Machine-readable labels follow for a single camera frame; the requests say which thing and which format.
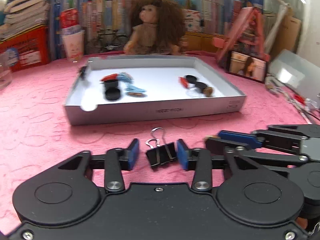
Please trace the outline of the black binder clip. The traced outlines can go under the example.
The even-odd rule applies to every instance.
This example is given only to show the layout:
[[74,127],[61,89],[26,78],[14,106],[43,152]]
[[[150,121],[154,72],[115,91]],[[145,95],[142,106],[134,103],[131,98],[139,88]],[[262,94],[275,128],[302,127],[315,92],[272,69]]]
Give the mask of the black binder clip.
[[79,68],[78,70],[78,78],[80,80],[85,80],[86,79],[86,69],[87,69],[87,66],[82,66]]
[[145,142],[149,147],[145,155],[152,169],[177,161],[175,144],[174,142],[166,142],[164,128],[153,128],[150,136],[151,138]]

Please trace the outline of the black round lid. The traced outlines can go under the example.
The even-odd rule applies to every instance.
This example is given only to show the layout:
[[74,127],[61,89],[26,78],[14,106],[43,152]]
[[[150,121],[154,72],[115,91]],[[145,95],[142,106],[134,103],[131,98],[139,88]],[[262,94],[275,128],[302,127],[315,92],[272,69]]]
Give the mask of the black round lid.
[[113,89],[113,88],[118,88],[118,80],[117,79],[110,79],[110,80],[105,80],[103,82],[104,87],[106,90],[108,89]]

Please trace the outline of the red pen cap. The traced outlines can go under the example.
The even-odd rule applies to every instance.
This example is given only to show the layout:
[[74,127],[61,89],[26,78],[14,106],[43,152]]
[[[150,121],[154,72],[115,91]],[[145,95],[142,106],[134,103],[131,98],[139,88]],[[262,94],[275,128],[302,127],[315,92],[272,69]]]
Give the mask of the red pen cap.
[[105,82],[108,80],[116,80],[117,77],[118,77],[118,74],[111,74],[111,75],[107,75],[107,76],[103,77],[100,81]]

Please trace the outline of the blue bear hair clip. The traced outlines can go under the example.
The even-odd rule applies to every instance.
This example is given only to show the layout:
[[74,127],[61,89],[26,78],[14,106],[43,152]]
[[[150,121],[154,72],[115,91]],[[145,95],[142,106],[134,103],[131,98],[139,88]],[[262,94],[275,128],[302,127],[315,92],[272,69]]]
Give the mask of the blue bear hair clip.
[[119,73],[117,79],[125,83],[133,83],[133,77],[126,72]]

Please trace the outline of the acorn keychain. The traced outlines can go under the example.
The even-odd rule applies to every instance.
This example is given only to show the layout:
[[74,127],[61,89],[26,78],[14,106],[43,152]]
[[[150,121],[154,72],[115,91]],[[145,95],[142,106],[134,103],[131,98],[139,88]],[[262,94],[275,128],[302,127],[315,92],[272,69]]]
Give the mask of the acorn keychain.
[[208,135],[205,137],[205,141],[209,139],[221,139],[218,135]]

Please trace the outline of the white cardboard tray box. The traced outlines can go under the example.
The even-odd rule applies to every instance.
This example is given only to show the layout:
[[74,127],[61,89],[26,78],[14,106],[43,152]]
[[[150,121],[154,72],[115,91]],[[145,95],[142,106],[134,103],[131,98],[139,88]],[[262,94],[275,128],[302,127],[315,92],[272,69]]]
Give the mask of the white cardboard tray box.
[[[212,66],[189,56],[119,55],[88,60],[86,79],[78,77],[64,104],[69,123],[76,125],[184,118],[238,112],[245,94]],[[143,96],[130,96],[119,82],[120,99],[108,101],[100,81],[111,74],[126,72],[133,85],[145,90]],[[190,98],[179,77],[193,75],[201,92],[212,87],[212,97]]]

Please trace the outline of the pink bunny table cloth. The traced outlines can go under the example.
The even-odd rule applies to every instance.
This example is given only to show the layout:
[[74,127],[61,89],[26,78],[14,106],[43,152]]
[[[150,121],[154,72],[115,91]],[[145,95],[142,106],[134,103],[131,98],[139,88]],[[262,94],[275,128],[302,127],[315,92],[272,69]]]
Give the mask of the pink bunny table cloth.
[[13,74],[12,83],[1,90],[1,232],[19,224],[12,205],[16,187],[28,178],[82,150],[103,154],[140,140],[135,168],[124,172],[125,184],[190,183],[191,171],[171,164],[158,171],[145,156],[150,131],[165,129],[168,142],[183,139],[189,147],[202,147],[208,135],[220,130],[248,133],[268,125],[302,124],[303,117],[282,96],[275,96],[262,83],[226,74],[225,78],[246,94],[239,112],[169,120],[127,122],[94,126],[71,126],[63,104],[81,63],[57,60]]

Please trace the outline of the smartphone playing video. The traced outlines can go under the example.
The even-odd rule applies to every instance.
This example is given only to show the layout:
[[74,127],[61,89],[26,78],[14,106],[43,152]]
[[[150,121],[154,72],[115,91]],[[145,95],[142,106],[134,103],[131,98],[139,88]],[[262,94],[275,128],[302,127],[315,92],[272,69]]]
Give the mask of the smartphone playing video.
[[265,82],[268,62],[237,51],[229,51],[226,72],[260,83]]

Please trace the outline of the black binder clip on tray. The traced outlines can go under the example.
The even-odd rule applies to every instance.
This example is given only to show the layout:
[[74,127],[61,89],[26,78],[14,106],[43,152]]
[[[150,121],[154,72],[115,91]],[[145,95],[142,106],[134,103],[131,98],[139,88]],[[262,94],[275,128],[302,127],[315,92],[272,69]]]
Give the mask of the black binder clip on tray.
[[80,80],[85,80],[86,79],[86,69],[87,69],[87,66],[82,66],[79,68],[78,70],[78,78]]

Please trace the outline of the pink triangular dollhouse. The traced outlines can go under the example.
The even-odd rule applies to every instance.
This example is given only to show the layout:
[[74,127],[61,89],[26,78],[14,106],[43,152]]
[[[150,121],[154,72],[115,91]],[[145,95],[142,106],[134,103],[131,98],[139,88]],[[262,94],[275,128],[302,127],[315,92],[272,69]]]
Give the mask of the pink triangular dollhouse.
[[266,62],[270,60],[264,49],[263,15],[255,7],[241,9],[228,34],[224,38],[214,37],[212,44],[217,48],[216,62],[222,68],[226,65],[228,53],[238,50],[241,45],[252,49],[245,52],[246,55]]

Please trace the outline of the miniature black bicycle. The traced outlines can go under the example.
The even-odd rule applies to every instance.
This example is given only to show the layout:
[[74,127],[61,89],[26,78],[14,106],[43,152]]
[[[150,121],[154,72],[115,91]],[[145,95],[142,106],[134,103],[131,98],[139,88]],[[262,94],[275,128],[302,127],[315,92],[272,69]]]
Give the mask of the miniature black bicycle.
[[96,36],[87,42],[86,53],[99,54],[110,51],[122,51],[128,40],[128,36],[119,33],[118,30],[100,29]]

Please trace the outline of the white cat paper cup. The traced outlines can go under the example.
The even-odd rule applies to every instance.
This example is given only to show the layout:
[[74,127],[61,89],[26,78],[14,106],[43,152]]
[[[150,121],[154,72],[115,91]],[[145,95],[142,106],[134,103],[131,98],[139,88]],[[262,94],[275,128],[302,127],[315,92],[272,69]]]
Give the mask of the white cat paper cup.
[[69,61],[82,59],[84,55],[84,35],[84,30],[71,35],[62,35],[63,45]]

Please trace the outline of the red Budweiser can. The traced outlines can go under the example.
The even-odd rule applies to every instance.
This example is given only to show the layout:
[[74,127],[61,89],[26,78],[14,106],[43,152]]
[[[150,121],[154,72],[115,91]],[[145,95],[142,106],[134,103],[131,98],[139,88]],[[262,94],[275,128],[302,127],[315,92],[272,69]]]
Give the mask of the red Budweiser can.
[[64,10],[60,15],[60,25],[62,35],[72,35],[81,30],[79,13],[76,8]]

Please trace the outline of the row of upright books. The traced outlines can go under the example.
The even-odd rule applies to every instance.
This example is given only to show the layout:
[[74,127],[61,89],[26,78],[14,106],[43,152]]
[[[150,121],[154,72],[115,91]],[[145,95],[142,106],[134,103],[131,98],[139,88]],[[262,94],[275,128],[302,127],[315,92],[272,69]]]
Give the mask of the row of upright books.
[[87,49],[100,50],[100,39],[112,31],[125,35],[126,55],[181,55],[188,33],[210,27],[218,55],[230,50],[265,58],[277,34],[264,36],[261,10],[249,0],[55,0],[61,29],[85,28]]

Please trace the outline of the stack of books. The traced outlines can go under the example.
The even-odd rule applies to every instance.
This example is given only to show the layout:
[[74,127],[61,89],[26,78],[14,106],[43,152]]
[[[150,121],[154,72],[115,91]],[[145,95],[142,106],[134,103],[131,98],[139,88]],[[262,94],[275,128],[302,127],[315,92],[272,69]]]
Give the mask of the stack of books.
[[1,40],[48,23],[50,0],[1,0]]

